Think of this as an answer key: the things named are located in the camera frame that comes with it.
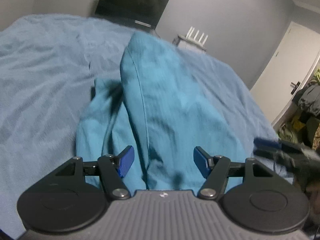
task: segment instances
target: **teal cloth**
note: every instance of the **teal cloth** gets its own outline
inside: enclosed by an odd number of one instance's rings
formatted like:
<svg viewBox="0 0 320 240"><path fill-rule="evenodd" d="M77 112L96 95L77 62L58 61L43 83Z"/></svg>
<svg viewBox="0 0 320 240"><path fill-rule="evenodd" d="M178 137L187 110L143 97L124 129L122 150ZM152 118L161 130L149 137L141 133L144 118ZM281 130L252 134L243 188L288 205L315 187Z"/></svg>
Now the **teal cloth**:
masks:
<svg viewBox="0 0 320 240"><path fill-rule="evenodd" d="M137 189L196 193L204 182L193 162L196 146L234 162L250 156L172 45L136 32L120 73L120 81L96 79L96 95L78 126L76 154L94 161L132 145L135 160L124 178L132 194ZM241 180L229 181L228 188ZM96 177L88 182L99 185Z"/></svg>

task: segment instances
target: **gray wall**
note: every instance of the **gray wall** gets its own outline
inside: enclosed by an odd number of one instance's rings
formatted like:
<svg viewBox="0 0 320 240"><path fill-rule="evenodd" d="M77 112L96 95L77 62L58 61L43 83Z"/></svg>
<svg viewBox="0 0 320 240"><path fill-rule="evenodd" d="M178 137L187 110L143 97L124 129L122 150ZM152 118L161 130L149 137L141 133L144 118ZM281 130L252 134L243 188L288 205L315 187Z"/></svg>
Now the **gray wall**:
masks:
<svg viewBox="0 0 320 240"><path fill-rule="evenodd" d="M35 0L34 13L89 16L95 0ZM279 45L292 0L170 0L157 27L168 41L195 26L209 34L208 53L231 65L250 88Z"/></svg>
<svg viewBox="0 0 320 240"><path fill-rule="evenodd" d="M0 0L0 31L18 18L31 14L34 0Z"/></svg>
<svg viewBox="0 0 320 240"><path fill-rule="evenodd" d="M317 33L320 33L320 14L313 11L295 7L292 13L292 21L303 25Z"/></svg>

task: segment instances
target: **bed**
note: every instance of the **bed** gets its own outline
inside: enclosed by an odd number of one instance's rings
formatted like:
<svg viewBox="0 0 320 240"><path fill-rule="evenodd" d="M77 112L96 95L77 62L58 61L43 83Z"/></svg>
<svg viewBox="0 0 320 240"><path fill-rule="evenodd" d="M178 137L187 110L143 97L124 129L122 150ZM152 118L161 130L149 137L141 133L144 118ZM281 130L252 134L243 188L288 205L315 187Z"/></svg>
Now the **bed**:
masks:
<svg viewBox="0 0 320 240"><path fill-rule="evenodd" d="M76 128L94 96L94 80L120 79L119 64L134 32L96 18L30 15L0 33L0 228L12 238L25 231L17 199L75 155ZM228 65L175 50L248 157L255 137L277 138Z"/></svg>

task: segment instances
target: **metal screw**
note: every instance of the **metal screw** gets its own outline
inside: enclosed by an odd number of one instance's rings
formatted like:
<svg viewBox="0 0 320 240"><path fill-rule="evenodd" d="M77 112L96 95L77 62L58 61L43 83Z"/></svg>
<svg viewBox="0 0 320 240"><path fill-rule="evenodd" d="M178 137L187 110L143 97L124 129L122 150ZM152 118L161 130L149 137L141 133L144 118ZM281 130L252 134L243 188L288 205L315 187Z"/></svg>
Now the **metal screw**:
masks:
<svg viewBox="0 0 320 240"><path fill-rule="evenodd" d="M112 194L116 197L126 197L129 195L129 192L124 188L116 188L113 190Z"/></svg>
<svg viewBox="0 0 320 240"><path fill-rule="evenodd" d="M212 188L201 189L200 194L206 198L214 198L217 192Z"/></svg>

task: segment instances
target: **ribbed gray surface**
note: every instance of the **ribbed gray surface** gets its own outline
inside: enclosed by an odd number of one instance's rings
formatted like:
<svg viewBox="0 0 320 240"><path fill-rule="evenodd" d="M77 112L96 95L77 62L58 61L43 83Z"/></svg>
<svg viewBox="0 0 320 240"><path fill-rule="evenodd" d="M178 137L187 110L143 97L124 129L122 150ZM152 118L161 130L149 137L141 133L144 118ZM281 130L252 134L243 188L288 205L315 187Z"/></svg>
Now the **ribbed gray surface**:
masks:
<svg viewBox="0 0 320 240"><path fill-rule="evenodd" d="M21 240L307 240L301 231L268 236L232 223L214 201L200 200L192 191L138 191L114 201L95 224L67 236L27 232Z"/></svg>

